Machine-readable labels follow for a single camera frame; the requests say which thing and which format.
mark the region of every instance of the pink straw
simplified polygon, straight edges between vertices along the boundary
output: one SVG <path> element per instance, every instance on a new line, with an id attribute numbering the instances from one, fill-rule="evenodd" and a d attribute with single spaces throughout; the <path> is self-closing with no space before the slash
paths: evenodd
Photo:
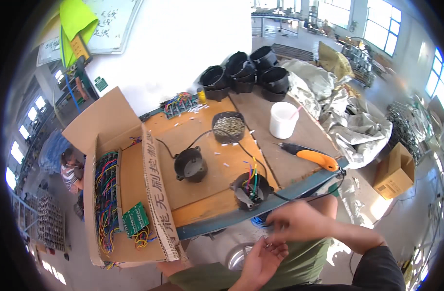
<path id="1" fill-rule="evenodd" d="M 290 119 L 292 119 L 296 113 L 300 112 L 301 108 L 303 108 L 301 105 L 298 107 L 298 109 L 296 109 L 295 113 L 293 113 L 293 115 L 291 115 Z"/>

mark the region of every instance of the red wire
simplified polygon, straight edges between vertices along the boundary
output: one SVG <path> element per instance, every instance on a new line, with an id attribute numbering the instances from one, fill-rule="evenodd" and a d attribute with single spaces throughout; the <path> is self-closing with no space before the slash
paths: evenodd
<path id="1" fill-rule="evenodd" d="M 116 160 L 117 160 L 117 159 L 114 159 L 114 160 L 111 160 L 111 161 L 107 162 L 107 163 L 102 167 L 102 171 L 104 172 L 104 170 L 105 170 L 105 168 L 107 167 L 107 165 L 110 164 L 110 163 L 112 163 L 112 162 L 114 162 L 114 161 L 116 161 Z"/>

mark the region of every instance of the hand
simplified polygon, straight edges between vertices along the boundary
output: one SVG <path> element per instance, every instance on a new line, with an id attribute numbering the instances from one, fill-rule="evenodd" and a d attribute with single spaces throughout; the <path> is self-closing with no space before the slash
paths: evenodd
<path id="1" fill-rule="evenodd" d="M 285 242 L 266 247 L 266 240 L 261 236 L 245 259 L 242 276 L 230 290 L 260 289 L 272 278 L 286 256 L 288 246 Z"/>
<path id="2" fill-rule="evenodd" d="M 305 242 L 330 236 L 335 220 L 324 216 L 306 201 L 295 201 L 274 210 L 266 223 L 274 224 L 274 233 L 266 239 L 267 243 Z"/>

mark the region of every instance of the stack of black motor housings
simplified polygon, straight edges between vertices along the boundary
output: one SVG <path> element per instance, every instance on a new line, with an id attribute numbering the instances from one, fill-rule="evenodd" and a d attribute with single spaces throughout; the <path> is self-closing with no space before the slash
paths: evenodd
<path id="1" fill-rule="evenodd" d="M 256 66 L 257 83 L 262 87 L 262 96 L 271 102 L 282 101 L 289 89 L 288 71 L 277 67 L 274 50 L 269 46 L 261 47 L 249 58 Z"/>
<path id="2" fill-rule="evenodd" d="M 220 102 L 228 96 L 231 80 L 225 74 L 225 70 L 221 66 L 212 66 L 202 73 L 199 83 L 204 88 L 207 99 Z"/>
<path id="3" fill-rule="evenodd" d="M 289 81 L 287 70 L 277 65 L 277 56 L 270 46 L 261 47 L 249 56 L 237 52 L 225 67 L 213 66 L 204 71 L 200 84 L 207 99 L 220 102 L 228 96 L 230 88 L 237 94 L 251 93 L 258 83 L 265 99 L 278 102 L 285 98 Z"/>
<path id="4" fill-rule="evenodd" d="M 237 94 L 251 93 L 256 83 L 256 67 L 244 52 L 237 52 L 226 62 L 226 73 Z"/>

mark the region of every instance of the black cable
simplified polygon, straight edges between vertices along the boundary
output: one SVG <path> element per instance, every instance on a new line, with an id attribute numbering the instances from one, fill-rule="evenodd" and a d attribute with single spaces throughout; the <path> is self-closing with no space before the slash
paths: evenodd
<path id="1" fill-rule="evenodd" d="M 316 199 L 322 198 L 322 197 L 327 196 L 327 195 L 329 195 L 329 194 L 332 194 L 333 192 L 335 192 L 336 190 L 338 190 L 338 188 L 340 188 L 341 184 L 342 184 L 343 181 L 345 180 L 345 174 L 344 174 L 344 171 L 342 170 L 341 172 L 342 172 L 343 178 L 341 179 L 341 182 L 340 182 L 340 184 L 337 186 L 337 188 L 335 188 L 333 191 L 330 191 L 329 193 L 326 193 L 326 194 L 320 195 L 320 196 L 318 196 L 318 197 L 316 197 L 316 198 L 314 198 L 314 199 L 311 199 L 311 200 L 309 200 L 309 201 L 307 201 L 307 202 L 311 202 L 311 201 L 314 201 L 314 200 L 316 200 Z M 275 192 L 272 192 L 272 194 L 274 194 L 274 195 L 277 196 L 278 198 L 281 198 L 281 199 L 283 199 L 283 200 L 285 200 L 285 201 L 298 201 L 299 199 L 301 199 L 301 198 L 293 198 L 293 199 L 286 198 L 286 197 L 284 197 L 284 196 L 282 196 L 282 195 L 280 195 L 280 194 L 278 194 L 278 193 L 275 193 Z"/>
<path id="2" fill-rule="evenodd" d="M 194 140 L 194 142 L 192 142 L 192 143 L 191 143 L 186 149 L 189 149 L 192 145 L 194 145 L 194 144 L 198 141 L 198 139 L 200 139 L 203 135 L 205 135 L 205 134 L 207 134 L 207 133 L 209 133 L 209 132 L 213 132 L 213 131 L 221 131 L 221 132 L 225 133 L 226 135 L 228 135 L 228 136 L 231 138 L 231 140 L 233 140 L 235 143 L 238 143 L 238 145 L 242 148 L 242 150 L 245 151 L 245 153 L 246 153 L 248 156 L 250 156 L 252 159 L 254 159 L 254 156 L 253 156 L 252 154 L 250 154 L 245 148 L 243 148 L 242 144 L 239 143 L 239 142 L 236 140 L 236 138 L 235 138 L 234 136 L 232 136 L 232 135 L 231 135 L 230 133 L 228 133 L 227 131 L 224 131 L 224 130 L 221 130 L 221 129 L 211 129 L 211 130 L 208 130 L 208 131 L 206 131 L 206 132 L 203 132 L 199 137 L 196 137 L 196 139 Z M 264 172 L 266 173 L 265 179 L 267 180 L 267 169 L 266 169 L 266 167 L 265 167 L 264 164 L 261 163 L 260 161 L 256 160 L 256 162 L 259 163 L 259 164 L 264 168 Z"/>
<path id="3" fill-rule="evenodd" d="M 170 152 L 170 149 L 167 147 L 167 145 L 166 145 L 164 142 L 162 142 L 162 141 L 161 141 L 160 139 L 158 139 L 158 138 L 156 138 L 156 141 L 162 143 L 162 144 L 165 146 L 165 148 L 167 149 L 167 151 L 168 151 L 168 153 L 169 153 L 169 155 L 170 155 L 170 157 L 171 157 L 172 159 L 175 158 L 175 156 Z"/>
<path id="4" fill-rule="evenodd" d="M 350 271 L 351 275 L 353 276 L 353 278 L 355 277 L 355 275 L 353 274 L 353 270 L 351 269 L 351 259 L 353 259 L 354 254 L 355 254 L 355 252 L 351 253 L 351 257 L 349 258 L 349 271 Z"/>

